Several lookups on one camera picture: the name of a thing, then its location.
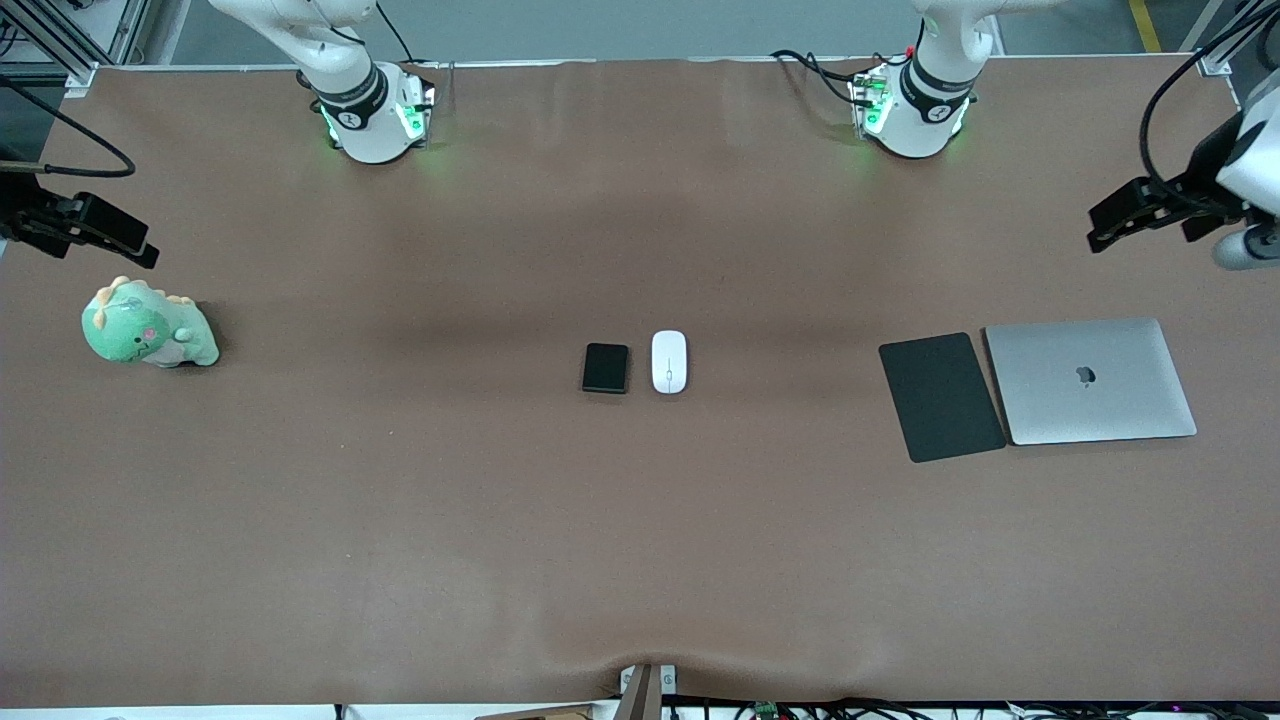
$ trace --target black phone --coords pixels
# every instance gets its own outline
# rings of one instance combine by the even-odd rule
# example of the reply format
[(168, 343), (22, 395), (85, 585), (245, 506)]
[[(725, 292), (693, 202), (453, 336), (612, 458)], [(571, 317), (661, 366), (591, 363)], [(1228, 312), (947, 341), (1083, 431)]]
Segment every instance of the black phone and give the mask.
[(582, 364), (582, 392), (627, 392), (627, 357), (631, 350), (625, 345), (593, 342), (586, 346)]

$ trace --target black cable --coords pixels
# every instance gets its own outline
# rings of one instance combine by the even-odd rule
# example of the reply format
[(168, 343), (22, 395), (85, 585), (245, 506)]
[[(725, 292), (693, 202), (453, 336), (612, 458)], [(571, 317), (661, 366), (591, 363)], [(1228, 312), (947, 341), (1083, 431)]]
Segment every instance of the black cable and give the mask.
[(801, 65), (804, 65), (805, 68), (808, 68), (809, 70), (812, 70), (814, 73), (818, 73), (818, 77), (822, 78), (823, 85), (826, 85), (827, 90), (829, 90), (831, 94), (835, 95), (836, 97), (840, 97), (845, 102), (849, 102), (850, 105), (856, 105), (859, 108), (870, 108), (872, 106), (872, 104), (868, 102), (867, 100), (854, 100), (852, 97), (850, 97), (850, 96), (845, 95), (844, 92), (841, 92), (840, 88), (837, 88), (835, 85), (832, 85), (831, 83), (832, 79), (835, 79), (837, 82), (849, 82), (854, 76), (842, 76), (840, 73), (833, 73), (833, 72), (823, 68), (818, 63), (818, 58), (813, 53), (809, 53), (808, 55), (805, 55), (805, 56), (801, 58), (800, 54), (796, 53), (795, 50), (778, 50), (777, 53), (773, 53), (772, 56), (777, 58), (777, 59), (782, 59), (782, 58), (797, 58), (797, 59), (800, 59), (800, 64)]
[[(44, 172), (44, 173), (47, 173), (47, 174), (51, 174), (51, 176), (76, 176), (76, 177), (82, 177), (82, 178), (125, 178), (125, 177), (129, 177), (129, 176), (132, 176), (133, 173), (137, 172), (138, 167), (134, 165), (133, 160), (131, 160), (128, 155), (125, 155), (124, 152), (122, 152), (119, 147), (111, 145), (110, 142), (108, 142), (106, 140), (104, 140), (102, 136), (100, 136), (96, 132), (88, 129), (87, 127), (79, 124), (74, 119), (67, 117), (58, 108), (54, 108), (54, 106), (49, 105), (47, 102), (45, 102), (44, 100), (41, 100), (40, 97), (36, 97), (31, 92), (27, 92), (27, 88), (19, 87), (18, 85), (14, 85), (14, 82), (10, 81), (5, 76), (0, 76), (0, 87), (8, 87), (9, 90), (12, 90), (12, 91), (17, 92), (18, 95), (23, 96), (32, 105), (40, 108), (41, 110), (49, 113), (50, 115), (58, 118), (59, 120), (61, 120), (61, 122), (72, 126), (73, 128), (76, 128), (77, 131), (79, 131), (82, 135), (84, 135), (84, 137), (87, 137), (87, 138), (92, 140), (93, 142), (101, 145), (102, 149), (105, 149), (111, 155), (115, 155), (122, 163), (124, 163), (124, 169), (120, 169), (120, 170), (96, 170), (96, 169), (91, 169), (91, 168), (65, 168), (63, 165), (47, 165), (46, 164), (46, 165), (42, 167), (42, 169), (40, 172)], [(5, 170), (5, 172), (17, 173), (17, 172), (24, 172), (24, 170), (13, 169), (13, 170)]]
[(355, 42), (356, 45), (364, 45), (365, 44), (364, 40), (361, 40), (358, 37), (355, 37), (352, 35), (347, 35), (347, 33), (342, 32), (340, 29), (338, 29), (338, 28), (335, 28), (333, 26), (329, 26), (329, 32), (337, 35), (338, 37), (340, 37), (340, 38), (343, 38), (343, 40), (346, 40), (348, 42)]
[(1138, 126), (1138, 154), (1142, 156), (1142, 167), (1147, 170), (1147, 176), (1149, 176), (1152, 184), (1160, 188), (1165, 195), (1175, 197), (1179, 201), (1184, 202), (1185, 205), (1194, 208), (1203, 214), (1217, 215), (1224, 219), (1230, 219), (1238, 214), (1238, 210), (1228, 208), (1226, 205), (1222, 205), (1221, 202), (1213, 200), (1210, 201), (1196, 200), (1194, 197), (1190, 197), (1183, 193), (1180, 190), (1175, 188), (1172, 184), (1169, 183), (1169, 181), (1166, 181), (1160, 174), (1160, 170), (1156, 169), (1156, 163), (1151, 159), (1151, 137), (1149, 137), (1151, 118), (1156, 113), (1156, 105), (1158, 105), (1160, 100), (1169, 92), (1169, 88), (1171, 88), (1174, 83), (1176, 83), (1184, 74), (1187, 74), (1188, 70), (1194, 68), (1196, 63), (1201, 61), (1201, 59), (1203, 59), (1213, 50), (1217, 50), (1220, 45), (1230, 40), (1231, 37), (1235, 37), (1240, 32), (1252, 29), (1256, 24), (1261, 22), (1268, 22), (1268, 18), (1271, 18), (1277, 13), (1280, 13), (1280, 6), (1267, 8), (1265, 10), (1260, 10), (1257, 13), (1242, 18), (1234, 26), (1220, 32), (1217, 36), (1210, 40), (1208, 44), (1204, 45), (1204, 47), (1201, 47), (1194, 54), (1192, 54), (1192, 56), (1188, 58), (1187, 61), (1184, 61), (1181, 65), (1179, 65), (1176, 70), (1174, 70), (1174, 74), (1169, 76), (1169, 78), (1165, 79), (1165, 82), (1161, 83), (1158, 88), (1156, 88), (1156, 94), (1151, 96), (1151, 100), (1147, 102), (1146, 110), (1143, 110), (1142, 113), (1142, 123), (1139, 123)]
[(0, 58), (8, 55), (9, 51), (13, 50), (15, 42), (18, 42), (18, 27), (10, 24), (9, 20), (4, 20), (0, 23), (0, 45), (4, 45), (4, 47), (0, 49)]
[(380, 3), (374, 3), (374, 8), (378, 8), (378, 14), (383, 17), (383, 22), (387, 23), (387, 28), (390, 29), (392, 35), (396, 36), (396, 41), (401, 44), (401, 50), (404, 51), (404, 61), (406, 63), (421, 63), (420, 59), (415, 58), (413, 54), (410, 53), (408, 44), (404, 42), (404, 38), (401, 36), (399, 31), (396, 29), (396, 23), (393, 23), (392, 19), (387, 17), (387, 10), (383, 10), (381, 4)]
[(1143, 705), (1140, 707), (1134, 707), (1133, 710), (1125, 710), (1123, 712), (1116, 712), (1116, 714), (1112, 715), (1112, 717), (1116, 717), (1117, 720), (1128, 720), (1129, 717), (1132, 717), (1132, 716), (1134, 716), (1134, 715), (1137, 715), (1139, 712), (1147, 712), (1149, 710), (1155, 710), (1158, 706), (1160, 706), (1158, 702), (1148, 702), (1147, 705)]
[[(1235, 4), (1235, 14), (1236, 15), (1244, 15), (1244, 14), (1248, 14), (1248, 13), (1253, 13), (1256, 10), (1261, 10), (1261, 9), (1263, 9), (1263, 5), (1267, 4), (1267, 1), (1268, 0), (1243, 0), (1243, 1)], [(1248, 42), (1248, 41), (1249, 41), (1249, 36), (1247, 36), (1247, 35), (1242, 35), (1242, 36), (1236, 37), (1235, 42), (1233, 42), (1230, 47), (1228, 47), (1226, 50), (1222, 50), (1222, 56), (1224, 58), (1233, 58), (1233, 56), (1235, 56), (1235, 54), (1240, 50), (1240, 47), (1244, 46), (1244, 44)]]
[(846, 76), (846, 74), (841, 74), (841, 73), (836, 73), (836, 72), (828, 70), (828, 69), (823, 68), (822, 65), (819, 65), (817, 63), (817, 60), (813, 60), (813, 61), (809, 60), (809, 58), (814, 56), (813, 53), (809, 53), (808, 55), (801, 55), (801, 54), (796, 53), (795, 50), (778, 50), (776, 53), (771, 53), (769, 56), (773, 58), (773, 59), (776, 59), (776, 60), (781, 60), (782, 58), (791, 58), (792, 60), (796, 60), (797, 63), (800, 63), (801, 65), (804, 65), (805, 69), (808, 69), (809, 72), (814, 72), (814, 73), (822, 74), (822, 76), (828, 77), (828, 78), (831, 78), (833, 81), (837, 81), (837, 82), (849, 82), (849, 81), (854, 79), (854, 76), (858, 74), (858, 73), (850, 73), (850, 74)]
[(883, 717), (884, 720), (899, 720), (893, 715), (890, 715), (890, 712), (887, 710), (882, 710), (879, 707), (864, 707), (864, 708), (861, 708), (861, 710), (859, 710), (858, 712), (854, 712), (854, 714), (849, 714), (849, 712), (841, 711), (841, 716), (842, 717), (847, 717), (849, 720), (858, 720), (859, 717), (861, 717), (864, 715), (877, 715), (879, 717)]
[(1256, 50), (1258, 53), (1258, 64), (1266, 68), (1268, 73), (1274, 73), (1276, 69), (1280, 69), (1280, 63), (1276, 63), (1276, 59), (1271, 56), (1271, 47), (1270, 47), (1271, 31), (1276, 28), (1276, 24), (1280, 24), (1280, 13), (1271, 15), (1271, 19), (1267, 20), (1267, 24), (1262, 26), (1262, 29), (1258, 31), (1258, 40), (1256, 46)]
[(924, 715), (923, 712), (918, 712), (915, 710), (911, 710), (910, 707), (887, 700), (845, 698), (838, 701), (837, 705), (840, 705), (842, 708), (856, 707), (859, 710), (859, 712), (850, 715), (850, 717), (861, 717), (863, 715), (873, 714), (881, 717), (900, 720), (899, 717), (891, 715), (891, 712), (897, 712), (899, 715), (906, 715), (911, 720), (932, 720), (928, 715)]
[[(915, 45), (911, 45), (913, 53), (915, 50), (919, 50), (922, 40), (924, 40), (924, 18), (920, 18), (920, 31), (915, 33)], [(881, 55), (879, 53), (872, 53), (872, 59), (879, 60), (881, 63), (884, 63), (886, 65), (892, 65), (895, 68), (899, 65), (905, 65), (911, 61), (911, 58), (908, 56), (904, 56), (901, 60), (892, 60), (890, 58), (886, 58), (884, 55)]]

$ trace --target white computer mouse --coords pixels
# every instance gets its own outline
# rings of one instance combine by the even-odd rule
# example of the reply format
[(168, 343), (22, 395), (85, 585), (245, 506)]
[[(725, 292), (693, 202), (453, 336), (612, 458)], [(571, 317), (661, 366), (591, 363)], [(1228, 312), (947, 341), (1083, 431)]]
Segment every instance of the white computer mouse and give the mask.
[(676, 395), (689, 382), (689, 343), (680, 331), (658, 331), (653, 336), (653, 389)]

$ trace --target black power bank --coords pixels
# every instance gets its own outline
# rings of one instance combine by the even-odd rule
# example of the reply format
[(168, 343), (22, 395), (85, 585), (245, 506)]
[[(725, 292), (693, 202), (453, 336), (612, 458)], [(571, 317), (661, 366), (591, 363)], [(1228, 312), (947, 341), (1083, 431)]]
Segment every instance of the black power bank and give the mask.
[(881, 363), (913, 461), (1005, 447), (1005, 430), (968, 334), (882, 345)]
[(627, 392), (627, 357), (631, 350), (625, 345), (593, 342), (586, 346), (582, 364), (582, 391), (622, 395)]

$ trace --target black mouse pad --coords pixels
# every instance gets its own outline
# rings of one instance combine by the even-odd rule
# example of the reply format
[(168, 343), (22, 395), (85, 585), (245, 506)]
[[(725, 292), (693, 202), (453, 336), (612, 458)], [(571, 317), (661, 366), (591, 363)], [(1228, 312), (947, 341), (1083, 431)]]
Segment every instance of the black mouse pad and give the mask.
[(881, 363), (913, 461), (1005, 447), (1005, 430), (968, 334), (882, 345)]

